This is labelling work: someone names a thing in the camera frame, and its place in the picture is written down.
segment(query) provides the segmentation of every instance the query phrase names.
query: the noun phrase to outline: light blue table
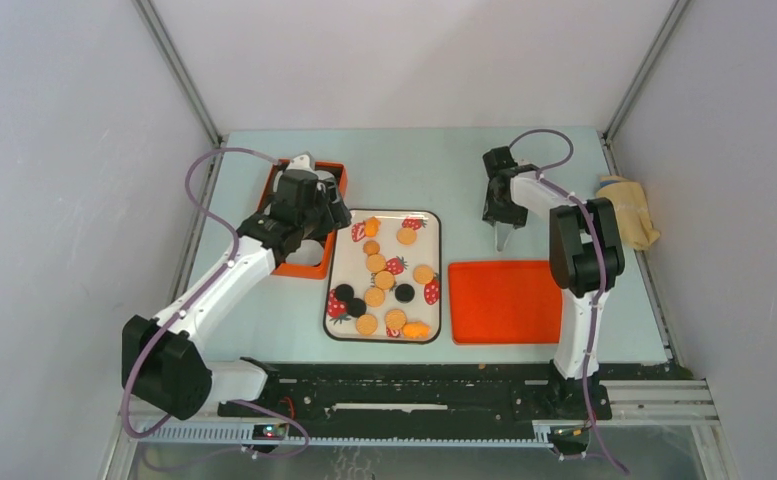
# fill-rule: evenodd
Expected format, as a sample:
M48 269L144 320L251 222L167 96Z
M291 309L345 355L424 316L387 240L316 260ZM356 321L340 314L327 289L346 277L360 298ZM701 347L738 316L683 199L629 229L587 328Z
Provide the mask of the light blue table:
M350 208L426 209L441 218L442 265L456 261L547 257L547 225L530 214L506 251L494 251L493 229L481 220L487 178L482 154L508 144L524 129L454 128L396 130L308 130L237 132L228 146L277 157L310 151L348 169L345 200ZM576 153L548 178L581 198L593 196L597 176L608 172L597 133L566 128ZM537 165L566 152L558 137L537 135L515 148L516 158ZM251 215L270 166L243 154L227 154L214 188L211 209L236 226ZM216 223L206 222L191 281L217 260L230 242ZM632 251L603 315L601 362L661 363L665 351L641 273ZM267 362L330 363L520 363L547 362L555 345L459 346L450 330L449 278L442 286L440 336L428 345L339 342L323 330L326 280L272 276L241 301L215 332L207 360L251 356Z

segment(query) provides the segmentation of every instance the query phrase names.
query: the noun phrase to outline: metal frame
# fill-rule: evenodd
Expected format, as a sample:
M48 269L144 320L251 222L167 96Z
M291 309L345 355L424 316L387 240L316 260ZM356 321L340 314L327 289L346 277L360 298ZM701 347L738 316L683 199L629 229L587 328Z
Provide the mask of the metal frame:
M217 147L224 137L215 126L212 117L202 101L196 86L179 56L167 30L156 11L152 0L133 0L139 15L149 28L165 62L185 94L191 108L200 120L211 143ZM649 79L657 59L664 50L690 0L676 0L666 16L659 32L627 89L608 128L600 135L610 172L618 174L618 165L614 157L612 142L627 115L631 111L639 93ZM204 179L200 201L208 206L220 172L221 157L215 157L209 165ZM172 296L176 298L187 288L193 267L194 257L199 247L204 226L204 218L198 213L192 221L193 227L187 235L184 256L178 267L172 285ZM673 378L679 374L679 365L684 360L678 350L677 337L672 326L666 321L660 296L653 283L652 268L643 253L637 254L639 268L645 279L648 297L659 327L660 335L666 347L669 363L665 371L670 376L655 378ZM527 380L527 385L539 384L540 380ZM608 380L602 384L608 391L612 418L599 422L603 426L646 426L646 425L683 425L690 426L697 445L700 461L706 480L735 480L735 472L729 449L720 426L717 410L712 401L708 385L702 380ZM134 400L130 406L133 422L155 421L161 412L154 407ZM216 408L206 408L186 422L168 425L159 433L142 441L200 444L237 444L250 435L254 424L266 423L266 418L224 418L217 415ZM361 438L314 438L314 445L374 445L374 446L476 446L476 447L522 447L549 448L547 435L556 428L572 427L581 422L574 420L539 420L533 422L534 438L522 440L477 440L477 441L427 441L427 440L377 440ZM250 440L251 444L273 443ZM111 440L112 448L107 453L101 469L100 479L125 479L131 471L135 451L139 442L128 437L122 430L120 418L116 418Z
M662 22L662 26L659 27L659 31L656 33L656 37L653 39L653 43L650 44L650 48L647 49L647 55L644 56L644 60L641 61L641 65L638 67L638 71L633 78L624 98L618 105L615 114L612 115L612 120L609 122L609 126L606 127L606 131L603 134L609 142L614 140L618 132L623 126L627 115L632 110L632 106L635 104L638 94L641 93L641 89L644 88L644 84L650 77L650 73L653 71L653 67L656 66L656 62L665 50L665 46L679 25L683 14L691 4L691 0L675 0L668 14L665 16L665 20Z
M191 109L202 124L209 141L215 148L218 147L223 141L220 131L214 124L214 120L212 120L211 113L209 113L205 103L203 103L197 86L191 80L188 69L185 67L185 62L182 61L182 57L176 51L176 46L173 44L170 34L167 33L167 29L164 27L164 22L161 21L161 16L155 9L155 5L153 5L152 0L132 0L132 3L138 9L141 20L144 21L144 24L149 29L150 35L152 35L153 41L161 52L162 58L167 63L167 66L173 73L173 77L179 84L179 88L185 94Z

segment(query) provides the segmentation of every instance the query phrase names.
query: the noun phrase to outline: white enclosure panel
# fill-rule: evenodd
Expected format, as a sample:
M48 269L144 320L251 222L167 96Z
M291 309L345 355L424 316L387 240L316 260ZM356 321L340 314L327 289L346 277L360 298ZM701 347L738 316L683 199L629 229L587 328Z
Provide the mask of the white enclosure panel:
M229 132L602 129L673 1L155 3Z
M131 2L0 2L0 479L96 477L206 148Z
M777 478L777 2L693 2L615 143L745 479Z

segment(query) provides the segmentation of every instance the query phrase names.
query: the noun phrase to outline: red tray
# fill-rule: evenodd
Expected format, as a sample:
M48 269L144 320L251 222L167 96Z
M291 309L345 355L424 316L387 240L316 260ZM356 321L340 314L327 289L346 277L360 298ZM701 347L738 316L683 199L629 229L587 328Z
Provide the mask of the red tray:
M559 342L562 290L549 262L453 263L447 271L456 343Z

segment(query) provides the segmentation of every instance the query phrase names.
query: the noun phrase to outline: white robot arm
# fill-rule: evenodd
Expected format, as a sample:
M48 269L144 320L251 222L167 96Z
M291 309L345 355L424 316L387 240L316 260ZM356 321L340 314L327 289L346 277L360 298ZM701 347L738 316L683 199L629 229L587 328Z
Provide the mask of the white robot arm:
M243 360L206 365L202 352L238 301L304 239L319 239L350 225L335 178L314 166L308 154L292 159L268 209L244 220L237 243L199 281L151 320L135 316L126 323L124 388L180 420L206 403L258 398L267 380L260 364ZM142 355L155 335L158 342Z
M563 295L561 334L553 365L563 382L581 379L589 337L597 338L609 290L624 269L614 207L605 198L586 202L601 242L606 270L606 289L596 300L592 332L592 299L600 288L599 265L591 242L583 242L587 225L581 212L536 174L537 167L518 166L508 147L492 149L483 160L489 177L483 220L493 224L495 231L502 224L520 228L526 224L530 210L550 226L550 268ZM592 354L588 376L598 368L597 357Z

